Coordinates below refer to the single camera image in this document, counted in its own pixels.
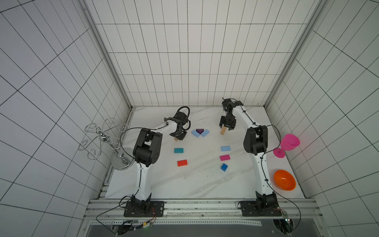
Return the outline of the light blue block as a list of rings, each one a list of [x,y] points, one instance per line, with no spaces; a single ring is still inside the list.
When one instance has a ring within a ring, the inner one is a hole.
[[[223,151],[223,152],[230,151],[230,150],[231,150],[230,146],[222,146],[221,147],[221,151]]]
[[[195,137],[199,137],[199,136],[200,136],[200,133],[198,133],[196,130],[192,130],[191,133],[192,133]]]
[[[204,130],[202,133],[201,133],[201,136],[203,136],[203,137],[205,137],[206,135],[208,135],[209,134],[209,130],[208,129],[206,129],[206,130]]]

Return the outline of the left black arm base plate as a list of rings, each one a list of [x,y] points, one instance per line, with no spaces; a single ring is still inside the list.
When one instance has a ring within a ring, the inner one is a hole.
[[[164,212],[163,201],[135,202],[129,201],[124,208],[124,217],[162,217]]]

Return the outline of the teal block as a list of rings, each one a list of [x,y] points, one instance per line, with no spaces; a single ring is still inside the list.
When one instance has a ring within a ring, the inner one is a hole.
[[[184,149],[183,148],[175,148],[174,149],[174,153],[175,154],[182,154],[184,152]]]

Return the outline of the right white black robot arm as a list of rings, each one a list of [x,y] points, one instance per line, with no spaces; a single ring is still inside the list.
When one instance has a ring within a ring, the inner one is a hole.
[[[256,176],[256,204],[258,212],[276,208],[278,206],[276,193],[271,187],[269,178],[266,154],[268,153],[268,128],[260,125],[248,114],[241,101],[232,98],[223,99],[223,111],[226,113],[221,116],[219,127],[220,134],[226,130],[235,129],[236,124],[241,124],[245,129],[243,148],[249,154]]]

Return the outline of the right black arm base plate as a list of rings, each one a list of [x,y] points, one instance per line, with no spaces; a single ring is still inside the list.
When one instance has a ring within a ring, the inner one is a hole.
[[[238,208],[244,217],[280,217],[282,212],[275,207],[267,206],[256,201],[240,201]]]

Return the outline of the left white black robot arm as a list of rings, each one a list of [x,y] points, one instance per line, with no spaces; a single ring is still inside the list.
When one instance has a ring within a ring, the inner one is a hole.
[[[140,211],[151,208],[151,181],[154,164],[158,161],[164,135],[182,141],[190,129],[190,108],[180,107],[173,117],[164,118],[160,128],[142,128],[136,140],[133,157],[138,166],[137,190],[131,197],[131,204]]]

